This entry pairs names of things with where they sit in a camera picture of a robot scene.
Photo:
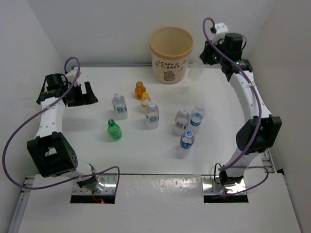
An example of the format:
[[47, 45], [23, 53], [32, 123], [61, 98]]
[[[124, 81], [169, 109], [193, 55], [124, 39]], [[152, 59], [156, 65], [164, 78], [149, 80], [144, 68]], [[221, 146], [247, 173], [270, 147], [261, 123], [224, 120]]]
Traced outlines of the clear bottle blue white cap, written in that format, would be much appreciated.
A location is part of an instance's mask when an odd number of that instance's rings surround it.
[[203, 73], [205, 66], [199, 62], [193, 62], [188, 72], [188, 78], [197, 81]]

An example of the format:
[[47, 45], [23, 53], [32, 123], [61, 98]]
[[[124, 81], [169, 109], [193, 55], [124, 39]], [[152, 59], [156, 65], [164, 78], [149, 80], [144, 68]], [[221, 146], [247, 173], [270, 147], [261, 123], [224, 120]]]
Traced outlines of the clear bottle blue label tall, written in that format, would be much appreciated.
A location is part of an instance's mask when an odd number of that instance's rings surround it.
[[189, 130], [196, 134], [201, 126], [201, 123], [205, 117], [205, 108], [203, 104], [195, 106], [190, 114]]

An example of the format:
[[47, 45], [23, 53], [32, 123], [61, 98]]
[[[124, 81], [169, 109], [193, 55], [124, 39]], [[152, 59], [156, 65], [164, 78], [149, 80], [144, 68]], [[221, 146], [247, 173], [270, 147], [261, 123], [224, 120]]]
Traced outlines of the clear bottle QR cap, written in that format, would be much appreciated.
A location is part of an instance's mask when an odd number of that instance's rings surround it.
[[159, 109], [154, 102], [150, 102], [145, 108], [146, 124], [148, 129], [155, 129], [159, 125]]

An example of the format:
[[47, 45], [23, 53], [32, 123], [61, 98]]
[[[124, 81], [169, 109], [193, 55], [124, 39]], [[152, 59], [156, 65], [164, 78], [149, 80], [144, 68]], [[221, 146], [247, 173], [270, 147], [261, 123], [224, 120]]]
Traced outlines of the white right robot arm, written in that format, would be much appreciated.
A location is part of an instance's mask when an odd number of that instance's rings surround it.
[[274, 144], [281, 118], [272, 115], [254, 81], [250, 62], [242, 58], [243, 36], [239, 33], [213, 33], [206, 41], [200, 59], [205, 65], [220, 65], [242, 107], [245, 124], [236, 134], [237, 148], [219, 170], [222, 186], [239, 183], [252, 161]]

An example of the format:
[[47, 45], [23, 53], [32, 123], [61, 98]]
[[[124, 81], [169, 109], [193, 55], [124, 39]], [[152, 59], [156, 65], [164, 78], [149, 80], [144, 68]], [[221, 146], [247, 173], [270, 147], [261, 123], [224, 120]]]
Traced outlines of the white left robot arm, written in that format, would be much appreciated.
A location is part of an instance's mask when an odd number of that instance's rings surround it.
[[94, 190], [99, 183], [94, 166], [78, 161], [62, 133], [66, 107], [98, 102], [89, 82], [85, 82], [86, 93], [82, 93], [75, 80], [79, 76], [79, 72], [72, 70], [65, 75], [55, 73], [45, 77], [36, 101], [44, 112], [35, 138], [27, 142], [27, 150], [42, 177], [74, 178], [80, 188]]

